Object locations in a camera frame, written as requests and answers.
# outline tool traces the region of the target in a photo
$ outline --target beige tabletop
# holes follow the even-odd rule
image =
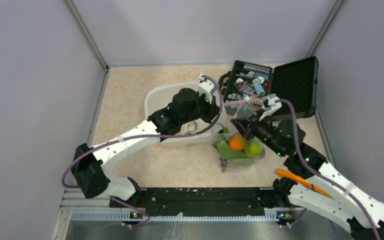
[[[275,64],[263,64],[275,67]],[[92,144],[100,144],[134,128],[145,119],[145,97],[153,88],[199,81],[205,74],[218,81],[230,64],[112,67],[103,96]],[[326,155],[314,117],[298,119],[304,142]],[[112,173],[132,177],[141,187],[269,187],[286,158],[265,148],[265,156],[248,167],[222,172],[210,143],[166,148],[154,144],[127,157]]]

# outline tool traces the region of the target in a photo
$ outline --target white plastic bin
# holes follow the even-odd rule
[[[168,85],[163,85],[163,86],[154,88],[148,93],[148,95],[145,98],[146,118],[148,118],[149,115],[153,114],[155,111],[167,107],[167,105],[172,101],[173,96],[177,94],[180,89],[190,88],[195,91],[198,91],[199,84],[200,84],[199,81],[189,81],[189,82],[168,84]],[[218,104],[220,102],[220,97],[217,94],[217,92],[214,95],[216,98],[216,103]],[[217,123],[225,125],[226,121],[227,121],[226,111],[223,110]],[[201,131],[204,128],[208,127],[209,125],[208,123],[202,121],[201,119],[196,120],[195,123],[196,123],[196,129],[194,131],[191,131],[190,133],[196,133],[198,131]],[[182,126],[183,132],[185,128],[186,128],[186,124]],[[168,148],[177,148],[177,147],[202,144],[202,143],[210,144],[212,139],[211,129],[208,130],[207,132],[204,132],[196,136],[183,137],[183,138],[169,138],[164,140],[161,144]]]

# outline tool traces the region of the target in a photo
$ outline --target black case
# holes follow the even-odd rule
[[[280,65],[272,69],[250,62],[236,60],[224,94],[224,101],[229,101],[230,93],[240,93],[234,83],[238,76],[236,74],[243,69],[244,64],[252,64],[259,67],[269,68],[267,94],[276,94],[280,99],[289,100],[295,108],[297,118],[309,118],[316,113],[316,85],[318,82],[319,61],[317,57],[311,56],[298,61]],[[276,111],[272,116],[274,121],[291,119],[291,111],[287,105]]]

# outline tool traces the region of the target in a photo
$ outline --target green apple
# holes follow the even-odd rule
[[[257,141],[252,141],[246,148],[245,148],[245,154],[248,156],[255,157],[261,152],[261,145]]]

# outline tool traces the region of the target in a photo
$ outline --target orange fruit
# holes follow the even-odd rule
[[[241,151],[245,148],[245,140],[241,134],[235,134],[229,139],[229,147],[233,150]]]

